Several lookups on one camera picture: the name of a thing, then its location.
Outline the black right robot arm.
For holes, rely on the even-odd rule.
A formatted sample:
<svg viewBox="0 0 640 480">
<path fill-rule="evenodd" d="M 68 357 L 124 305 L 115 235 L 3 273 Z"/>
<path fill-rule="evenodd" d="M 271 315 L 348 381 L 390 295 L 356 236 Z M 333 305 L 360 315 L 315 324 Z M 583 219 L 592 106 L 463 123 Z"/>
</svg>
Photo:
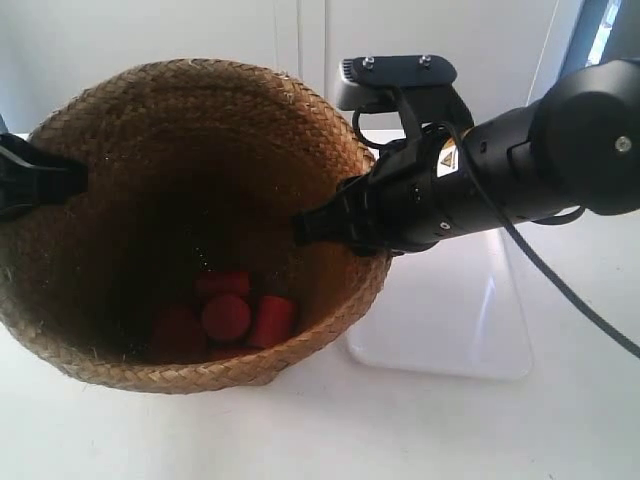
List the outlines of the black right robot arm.
<svg viewBox="0 0 640 480">
<path fill-rule="evenodd" d="M 345 65 L 355 115 L 399 114 L 404 135 L 368 172 L 347 174 L 323 206 L 292 220 L 300 245 L 333 242 L 362 256 L 438 242 L 582 207 L 639 207 L 639 63 L 577 70 L 539 100 L 475 124 L 437 56 L 356 58 Z"/>
</svg>

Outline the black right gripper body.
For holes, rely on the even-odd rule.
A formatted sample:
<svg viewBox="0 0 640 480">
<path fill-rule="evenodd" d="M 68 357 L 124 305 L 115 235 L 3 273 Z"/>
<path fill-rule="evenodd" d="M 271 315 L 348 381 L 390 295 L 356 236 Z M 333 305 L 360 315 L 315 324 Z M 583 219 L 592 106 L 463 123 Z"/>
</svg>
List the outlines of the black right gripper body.
<svg viewBox="0 0 640 480">
<path fill-rule="evenodd" d="M 480 231 L 480 195 L 460 143 L 452 128 L 427 127 L 418 139 L 377 148 L 371 171 L 344 186 L 355 254 L 418 253 Z"/>
</svg>

